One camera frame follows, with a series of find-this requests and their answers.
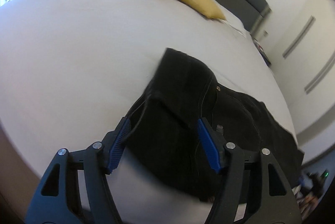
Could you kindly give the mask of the black denim pants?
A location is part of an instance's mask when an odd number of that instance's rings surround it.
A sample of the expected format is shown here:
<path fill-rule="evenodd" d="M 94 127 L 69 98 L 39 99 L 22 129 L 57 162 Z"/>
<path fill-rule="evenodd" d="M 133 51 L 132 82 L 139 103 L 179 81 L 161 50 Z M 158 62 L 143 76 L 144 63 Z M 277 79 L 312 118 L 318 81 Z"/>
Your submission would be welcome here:
<path fill-rule="evenodd" d="M 215 143 L 269 149 L 290 186 L 303 153 L 265 104 L 221 85 L 200 60 L 165 50 L 155 74 L 127 117 L 124 144 L 161 183 L 206 202 L 216 195 L 225 161 Z"/>

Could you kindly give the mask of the white bed mattress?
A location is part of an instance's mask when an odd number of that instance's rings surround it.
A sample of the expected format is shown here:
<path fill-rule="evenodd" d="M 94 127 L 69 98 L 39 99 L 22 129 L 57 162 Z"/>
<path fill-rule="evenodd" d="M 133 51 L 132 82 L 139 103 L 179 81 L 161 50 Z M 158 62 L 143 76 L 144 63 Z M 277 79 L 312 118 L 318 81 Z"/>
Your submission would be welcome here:
<path fill-rule="evenodd" d="M 293 135 L 269 67 L 228 13 L 209 20 L 179 0 L 12 0 L 1 7 L 1 122 L 23 157 L 5 178 L 28 199 L 25 223 L 301 223 L 267 148 L 222 143 L 225 169 L 206 202 L 157 180 L 125 147 L 106 167 L 112 132 L 144 93 L 166 49 L 265 104 Z"/>

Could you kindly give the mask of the dark bedside table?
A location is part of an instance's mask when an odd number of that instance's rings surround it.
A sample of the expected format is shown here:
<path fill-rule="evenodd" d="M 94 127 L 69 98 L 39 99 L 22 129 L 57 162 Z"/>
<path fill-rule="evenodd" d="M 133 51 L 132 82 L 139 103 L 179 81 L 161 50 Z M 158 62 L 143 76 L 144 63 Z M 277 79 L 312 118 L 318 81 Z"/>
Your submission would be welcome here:
<path fill-rule="evenodd" d="M 259 44 L 259 42 L 254 38 L 253 43 L 255 47 L 257 48 L 258 52 L 261 54 L 263 60 L 265 61 L 265 64 L 270 67 L 271 61 L 269 60 L 268 56 L 266 55 L 265 51 L 263 50 L 262 46 Z"/>

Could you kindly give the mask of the yellow cushion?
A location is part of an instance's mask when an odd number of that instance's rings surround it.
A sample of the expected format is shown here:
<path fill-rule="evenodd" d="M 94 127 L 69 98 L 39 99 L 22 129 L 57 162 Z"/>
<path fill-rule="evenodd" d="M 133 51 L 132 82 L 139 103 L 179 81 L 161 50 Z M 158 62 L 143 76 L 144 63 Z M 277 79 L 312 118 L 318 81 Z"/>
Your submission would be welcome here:
<path fill-rule="evenodd" d="M 226 16 L 214 0 L 179 0 L 208 19 L 226 20 Z"/>

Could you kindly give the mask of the white wardrobe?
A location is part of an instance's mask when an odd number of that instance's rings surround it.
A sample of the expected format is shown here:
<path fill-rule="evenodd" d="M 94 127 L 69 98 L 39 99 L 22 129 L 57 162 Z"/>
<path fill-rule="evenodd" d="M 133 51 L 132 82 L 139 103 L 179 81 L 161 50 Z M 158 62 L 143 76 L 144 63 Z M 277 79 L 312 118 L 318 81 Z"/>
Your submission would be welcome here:
<path fill-rule="evenodd" d="M 307 0 L 269 57 L 300 134 L 334 105 L 334 0 Z"/>

